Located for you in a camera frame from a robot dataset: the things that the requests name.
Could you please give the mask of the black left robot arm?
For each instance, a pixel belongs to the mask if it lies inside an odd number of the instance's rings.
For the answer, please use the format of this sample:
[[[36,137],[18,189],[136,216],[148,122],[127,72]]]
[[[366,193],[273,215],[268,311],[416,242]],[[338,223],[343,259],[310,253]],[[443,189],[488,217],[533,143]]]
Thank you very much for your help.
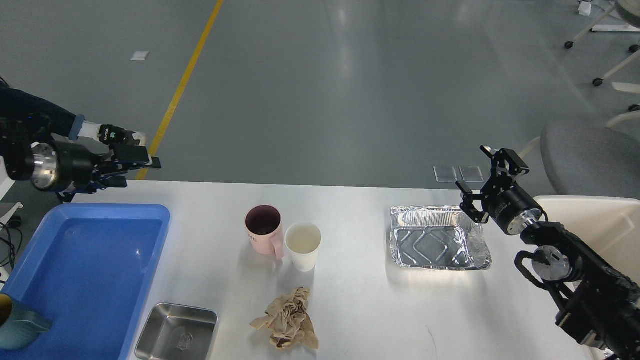
[[[47,116],[32,114],[28,120],[41,125],[1,119],[1,156],[10,179],[30,181],[41,192],[73,195],[125,188],[128,172],[162,168],[160,158],[150,156],[145,146],[107,136],[109,150],[93,153],[83,145],[53,139]]]

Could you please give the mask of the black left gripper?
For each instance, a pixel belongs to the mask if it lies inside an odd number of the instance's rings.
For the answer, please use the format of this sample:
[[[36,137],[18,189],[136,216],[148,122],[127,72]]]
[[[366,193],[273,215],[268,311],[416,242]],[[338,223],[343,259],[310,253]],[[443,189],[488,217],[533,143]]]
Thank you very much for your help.
[[[113,143],[112,156],[87,150],[71,142],[51,141],[32,146],[33,172],[30,183],[41,192],[96,193],[126,188],[126,177],[111,174],[115,165],[123,169],[161,169],[160,158],[140,145]]]

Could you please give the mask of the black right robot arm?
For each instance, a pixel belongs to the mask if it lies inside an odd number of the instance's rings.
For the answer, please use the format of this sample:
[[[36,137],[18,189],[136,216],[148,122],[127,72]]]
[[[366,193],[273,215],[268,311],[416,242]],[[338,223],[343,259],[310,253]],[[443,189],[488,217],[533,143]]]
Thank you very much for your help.
[[[550,294],[558,308],[555,324],[581,346],[611,351],[612,360],[640,355],[639,285],[590,248],[518,183],[530,167],[511,149],[480,150],[490,159],[487,182],[478,193],[458,180],[461,210],[477,224],[493,220],[508,236],[535,251],[519,251],[515,267]]]

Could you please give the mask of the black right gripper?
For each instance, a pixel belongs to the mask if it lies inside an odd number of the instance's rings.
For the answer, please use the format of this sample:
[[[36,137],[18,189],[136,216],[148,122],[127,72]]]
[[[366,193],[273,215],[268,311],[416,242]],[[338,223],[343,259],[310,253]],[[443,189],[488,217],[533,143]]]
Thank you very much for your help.
[[[517,183],[530,173],[530,167],[512,149],[482,145],[480,150],[491,162],[489,180],[480,193],[457,180],[455,186],[461,191],[462,200],[459,207],[476,224],[486,224],[490,217],[506,235],[519,235],[543,215],[539,203]],[[481,210],[475,202],[482,203]]]

